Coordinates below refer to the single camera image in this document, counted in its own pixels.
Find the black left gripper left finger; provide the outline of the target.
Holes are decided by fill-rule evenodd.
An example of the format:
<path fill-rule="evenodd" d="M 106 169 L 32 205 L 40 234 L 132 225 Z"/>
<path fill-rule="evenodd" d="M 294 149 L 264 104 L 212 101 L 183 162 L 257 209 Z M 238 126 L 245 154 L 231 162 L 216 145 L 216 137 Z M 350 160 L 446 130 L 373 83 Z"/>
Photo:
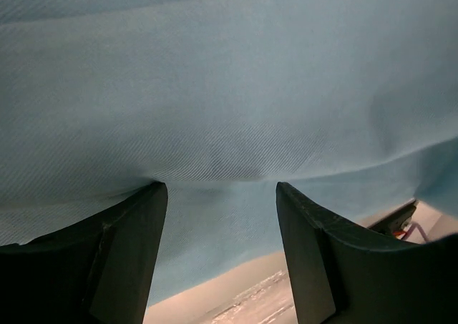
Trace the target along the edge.
<path fill-rule="evenodd" d="M 153 183 L 25 245 L 1 247 L 3 323 L 141 323 L 167 210 Z"/>

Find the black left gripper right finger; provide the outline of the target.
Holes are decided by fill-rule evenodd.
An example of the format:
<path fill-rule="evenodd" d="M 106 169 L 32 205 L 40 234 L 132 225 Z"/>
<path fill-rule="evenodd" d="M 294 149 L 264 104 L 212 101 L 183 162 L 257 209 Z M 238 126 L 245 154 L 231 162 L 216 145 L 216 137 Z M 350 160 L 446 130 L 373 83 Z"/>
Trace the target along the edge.
<path fill-rule="evenodd" d="M 357 225 L 288 183 L 276 187 L 300 323 L 455 323 L 457 235 L 415 244 Z"/>

